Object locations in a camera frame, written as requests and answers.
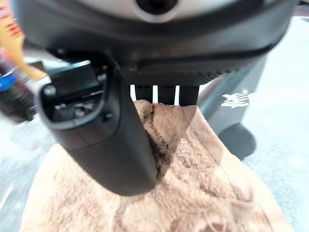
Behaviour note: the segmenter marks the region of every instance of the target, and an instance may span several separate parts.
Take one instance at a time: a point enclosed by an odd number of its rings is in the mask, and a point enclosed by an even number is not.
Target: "gray floor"
[[[309,231],[308,54],[309,24],[295,18],[269,55],[243,119],[257,140],[244,163],[268,185],[296,232]],[[14,125],[0,116],[0,232],[19,230],[30,185],[53,143],[39,118]]]
[[[267,184],[296,232],[309,231],[309,23],[294,18],[268,56],[243,125],[257,141],[243,161]]]

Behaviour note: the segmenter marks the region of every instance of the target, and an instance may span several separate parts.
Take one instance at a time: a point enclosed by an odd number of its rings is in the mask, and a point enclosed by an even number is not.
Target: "brown towel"
[[[60,147],[47,154],[22,232],[291,232],[275,199],[229,153],[195,106],[135,103],[152,138],[154,190],[113,194]]]

